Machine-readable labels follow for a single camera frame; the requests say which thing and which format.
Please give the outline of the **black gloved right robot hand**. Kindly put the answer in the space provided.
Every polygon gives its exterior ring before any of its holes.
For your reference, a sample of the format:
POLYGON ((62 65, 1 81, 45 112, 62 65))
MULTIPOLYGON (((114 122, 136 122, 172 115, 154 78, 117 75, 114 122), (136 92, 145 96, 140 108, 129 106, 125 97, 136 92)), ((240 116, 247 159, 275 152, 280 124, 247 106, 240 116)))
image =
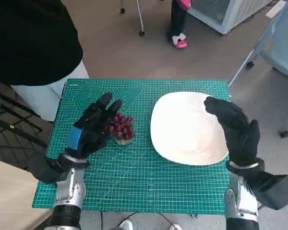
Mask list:
POLYGON ((249 121, 236 104, 211 96, 206 98, 204 105, 224 130, 229 160, 240 167, 254 164, 260 139, 257 120, 249 121))

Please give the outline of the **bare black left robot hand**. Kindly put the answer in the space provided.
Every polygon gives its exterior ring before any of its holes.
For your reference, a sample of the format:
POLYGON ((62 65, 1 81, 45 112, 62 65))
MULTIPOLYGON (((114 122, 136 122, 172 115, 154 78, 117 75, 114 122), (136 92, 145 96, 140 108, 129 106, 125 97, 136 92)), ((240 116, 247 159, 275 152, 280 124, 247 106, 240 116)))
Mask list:
POLYGON ((103 94, 91 103, 70 129, 65 153, 76 159, 87 159, 91 153, 106 146, 110 132, 107 127, 119 111, 122 101, 110 103, 112 93, 103 94))

